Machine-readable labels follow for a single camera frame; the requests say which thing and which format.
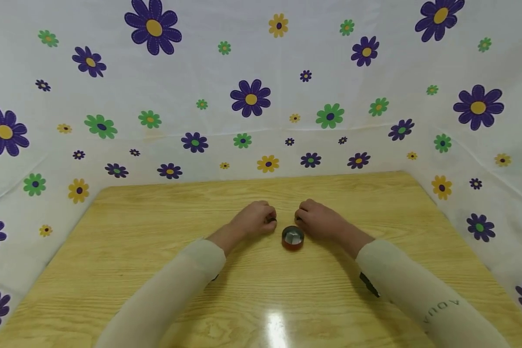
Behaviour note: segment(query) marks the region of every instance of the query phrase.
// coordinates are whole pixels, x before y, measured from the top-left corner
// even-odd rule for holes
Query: wooden table
[[[419,184],[395,172],[107,188],[1,331],[0,348],[92,347],[180,249],[260,199],[277,209],[276,233],[235,250],[160,347],[431,347],[394,305],[369,293],[340,250],[309,239],[298,252],[282,248],[280,231],[306,198],[396,243],[522,347],[516,305]]]

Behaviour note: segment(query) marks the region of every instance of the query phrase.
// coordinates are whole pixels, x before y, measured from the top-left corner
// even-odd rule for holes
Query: hand
[[[228,254],[242,239],[256,237],[275,231],[276,210],[267,201],[255,201],[242,209],[223,227],[219,228],[207,239],[215,243]]]

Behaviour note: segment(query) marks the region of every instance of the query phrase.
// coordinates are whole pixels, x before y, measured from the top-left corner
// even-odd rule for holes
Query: yellow flower center
[[[447,16],[449,15],[449,9],[447,7],[440,8],[435,16],[433,17],[433,21],[435,24],[441,24],[447,19]]]
[[[485,103],[482,101],[475,101],[471,104],[470,110],[472,113],[476,115],[481,115],[485,113]]]
[[[162,35],[162,26],[158,21],[155,21],[155,19],[149,19],[147,23],[145,23],[145,27],[152,36],[159,37]]]
[[[95,61],[91,58],[86,58],[85,59],[85,63],[87,63],[88,66],[94,68],[97,66],[97,63],[95,63]]]
[[[362,51],[362,56],[369,57],[370,55],[371,55],[371,48],[369,48],[369,47],[364,48]]]
[[[255,105],[257,103],[257,96],[254,94],[246,95],[246,103],[248,105]]]
[[[14,132],[7,125],[0,125],[0,138],[11,139],[14,136]]]

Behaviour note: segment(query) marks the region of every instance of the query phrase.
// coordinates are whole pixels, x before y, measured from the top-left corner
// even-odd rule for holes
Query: yellow flower
[[[441,177],[436,175],[435,180],[432,182],[432,185],[433,193],[438,195],[439,199],[444,199],[446,201],[449,195],[452,193],[452,191],[450,190],[452,183],[447,181],[447,178],[444,175],[442,175]]]
[[[89,196],[89,185],[83,179],[74,179],[73,184],[68,186],[68,189],[70,190],[68,198],[73,199],[73,204],[84,202],[85,197]]]
[[[52,233],[52,227],[48,225],[42,225],[42,227],[39,228],[39,231],[41,231],[41,235],[43,237],[48,237]]]
[[[58,127],[56,127],[56,129],[60,132],[60,133],[64,133],[64,134],[67,134],[67,133],[71,133],[72,132],[72,128],[70,126],[68,126],[67,124],[63,123],[61,125],[58,125]]]
[[[512,160],[510,160],[510,156],[507,154],[498,154],[497,157],[495,157],[495,163],[498,166],[508,166],[511,162]]]
[[[288,20],[284,18],[284,14],[277,15],[269,21],[269,33],[273,34],[275,37],[283,37],[284,33],[288,32],[288,27],[286,26],[288,24]]]
[[[275,158],[273,155],[267,157],[261,157],[261,161],[257,161],[258,167],[260,171],[266,172],[274,172],[275,168],[278,168],[278,158]]]

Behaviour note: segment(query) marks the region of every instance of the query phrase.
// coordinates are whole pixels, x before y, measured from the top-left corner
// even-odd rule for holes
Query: right hand
[[[351,230],[356,229],[339,213],[313,199],[301,202],[294,217],[299,228],[318,239],[338,241],[342,235],[349,234]]]

